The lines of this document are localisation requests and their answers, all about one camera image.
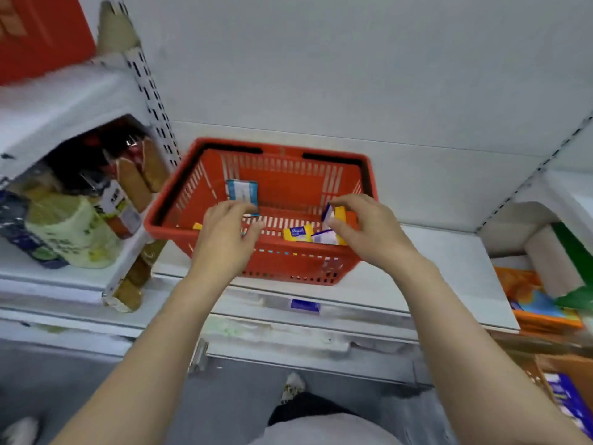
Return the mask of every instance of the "white wall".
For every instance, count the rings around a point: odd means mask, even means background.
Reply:
[[[409,223],[475,229],[593,107],[593,0],[126,4],[176,134],[360,139]]]

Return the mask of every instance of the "blue package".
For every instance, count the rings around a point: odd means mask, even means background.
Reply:
[[[319,303],[314,303],[313,301],[304,301],[302,299],[291,300],[291,309],[300,309],[309,312],[319,312],[319,308]]]
[[[257,183],[255,181],[226,180],[228,197],[231,200],[257,204]],[[257,217],[259,214],[245,214],[245,217]]]
[[[564,373],[544,373],[560,411],[593,440],[593,415],[570,377]]]

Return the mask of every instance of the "forearm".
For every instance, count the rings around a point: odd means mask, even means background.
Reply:
[[[390,273],[462,443],[586,443],[478,324],[432,262],[418,254]]]
[[[202,325],[223,289],[201,278],[183,279],[52,445],[161,443]]]

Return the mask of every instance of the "gray floor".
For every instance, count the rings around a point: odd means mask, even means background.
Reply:
[[[113,364],[7,348],[0,350],[0,427],[40,415],[47,444],[91,396]],[[211,359],[190,376],[167,438],[168,445],[246,445],[263,431],[279,401],[287,368]],[[384,395],[408,388],[316,372],[299,372],[308,390],[376,421]]]

